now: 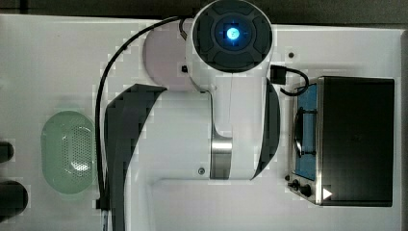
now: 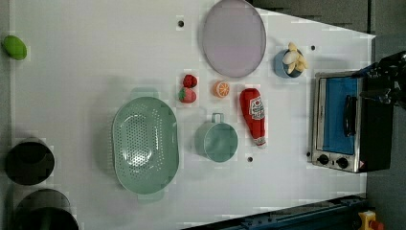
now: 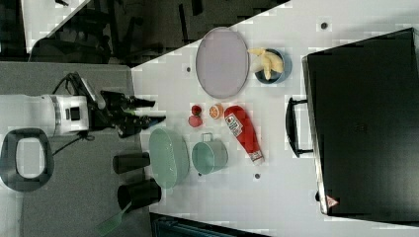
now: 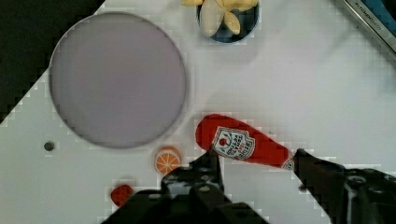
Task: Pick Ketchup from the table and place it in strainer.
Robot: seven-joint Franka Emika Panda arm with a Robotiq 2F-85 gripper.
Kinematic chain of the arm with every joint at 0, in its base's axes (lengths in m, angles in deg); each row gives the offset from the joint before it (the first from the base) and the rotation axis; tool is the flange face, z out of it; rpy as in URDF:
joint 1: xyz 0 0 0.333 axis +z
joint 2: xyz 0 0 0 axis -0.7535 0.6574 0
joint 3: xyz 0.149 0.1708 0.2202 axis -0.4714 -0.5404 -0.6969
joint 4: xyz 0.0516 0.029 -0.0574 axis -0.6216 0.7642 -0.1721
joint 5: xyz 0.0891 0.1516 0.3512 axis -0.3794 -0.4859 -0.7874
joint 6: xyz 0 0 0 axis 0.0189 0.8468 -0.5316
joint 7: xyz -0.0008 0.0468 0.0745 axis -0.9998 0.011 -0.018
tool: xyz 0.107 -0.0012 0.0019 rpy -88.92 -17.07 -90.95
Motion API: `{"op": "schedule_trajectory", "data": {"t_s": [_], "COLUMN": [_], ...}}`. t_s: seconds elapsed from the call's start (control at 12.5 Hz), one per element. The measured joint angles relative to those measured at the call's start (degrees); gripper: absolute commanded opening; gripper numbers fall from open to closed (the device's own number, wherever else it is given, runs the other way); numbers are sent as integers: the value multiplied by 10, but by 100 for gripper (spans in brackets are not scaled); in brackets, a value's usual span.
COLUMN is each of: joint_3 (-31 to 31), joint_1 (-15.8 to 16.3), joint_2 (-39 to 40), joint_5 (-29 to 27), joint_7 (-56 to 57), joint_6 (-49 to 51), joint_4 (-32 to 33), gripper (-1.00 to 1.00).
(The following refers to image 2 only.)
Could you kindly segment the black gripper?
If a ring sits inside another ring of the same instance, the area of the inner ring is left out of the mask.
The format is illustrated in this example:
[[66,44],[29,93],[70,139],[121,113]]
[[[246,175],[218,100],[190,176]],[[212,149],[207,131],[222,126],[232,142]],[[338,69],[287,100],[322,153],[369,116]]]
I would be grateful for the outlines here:
[[360,97],[405,108],[405,54],[405,51],[398,52],[362,69],[361,78],[366,81],[379,81],[381,86],[364,89]]

